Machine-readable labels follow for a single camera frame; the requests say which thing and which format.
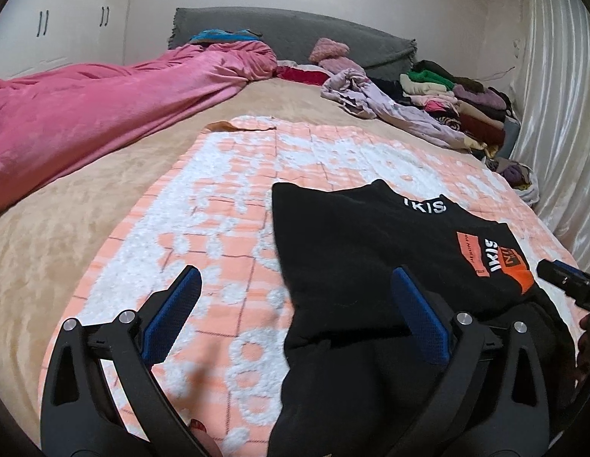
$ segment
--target red cloth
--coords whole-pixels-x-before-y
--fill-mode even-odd
[[[268,79],[261,41],[185,45],[135,66],[0,79],[0,211],[33,190]]]
[[[504,129],[465,114],[460,114],[460,124],[460,130],[477,141],[485,142],[488,146],[501,147],[504,144]]]
[[[299,70],[292,67],[278,67],[276,76],[285,81],[301,82],[311,86],[321,86],[329,78],[329,74],[316,70]]]

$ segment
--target purple cloth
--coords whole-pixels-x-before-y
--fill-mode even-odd
[[[499,110],[506,110],[506,103],[504,103],[504,100],[494,93],[494,91],[490,91],[489,89],[486,89],[484,93],[475,94],[467,91],[460,84],[456,84],[453,88],[453,93],[456,95],[456,98],[468,100],[469,102],[476,103],[477,105],[489,106],[490,108]]]
[[[519,165],[511,165],[500,172],[500,175],[509,183],[511,187],[517,187],[525,183],[521,167]]]

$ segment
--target wardrobe door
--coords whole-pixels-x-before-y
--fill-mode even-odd
[[[0,78],[41,72],[48,0],[9,0],[0,14]]]
[[[46,70],[72,63],[100,61],[104,23],[102,0],[50,0],[44,56]]]
[[[124,39],[129,0],[103,0],[105,22],[101,28],[99,59],[102,62],[124,63]]]

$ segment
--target hand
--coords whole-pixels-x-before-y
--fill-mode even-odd
[[[200,421],[192,419],[189,423],[189,429],[206,451],[210,453],[211,457],[223,457],[223,453],[221,453],[215,441],[206,433],[206,428]]]
[[[590,373],[590,314],[580,320],[580,327],[585,330],[578,341],[578,357],[576,358],[575,376],[582,383]]]

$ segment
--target orange print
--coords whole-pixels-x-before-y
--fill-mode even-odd
[[[458,232],[458,242],[460,243],[462,256],[464,256],[470,263],[477,273],[477,276],[489,276],[489,271],[483,264],[482,248],[479,246],[479,237]]]
[[[498,260],[504,273],[517,280],[524,295],[534,285],[534,275],[528,270],[524,260],[514,249],[498,247]]]

